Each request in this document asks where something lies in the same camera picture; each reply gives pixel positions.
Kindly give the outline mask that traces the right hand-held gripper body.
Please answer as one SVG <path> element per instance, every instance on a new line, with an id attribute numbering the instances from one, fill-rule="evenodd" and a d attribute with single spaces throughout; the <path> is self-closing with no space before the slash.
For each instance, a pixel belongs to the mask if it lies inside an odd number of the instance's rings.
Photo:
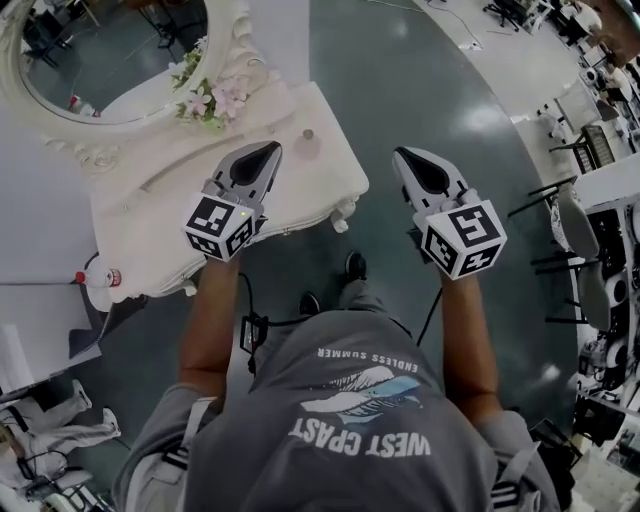
<path id="1" fill-rule="evenodd" d="M 491 268 L 507 242 L 492 203 L 453 163 L 427 150 L 399 146 L 392 164 L 413 208 L 410 236 L 426 259 L 452 280 Z"/>

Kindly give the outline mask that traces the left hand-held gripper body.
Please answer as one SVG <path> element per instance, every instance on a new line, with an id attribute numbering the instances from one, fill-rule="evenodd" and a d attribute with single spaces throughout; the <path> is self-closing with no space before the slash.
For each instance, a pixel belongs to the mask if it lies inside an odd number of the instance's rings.
<path id="1" fill-rule="evenodd" d="M 227 154 L 194 197 L 182 231 L 207 258 L 232 260 L 266 222 L 263 200 L 283 155 L 277 141 L 247 144 Z"/>

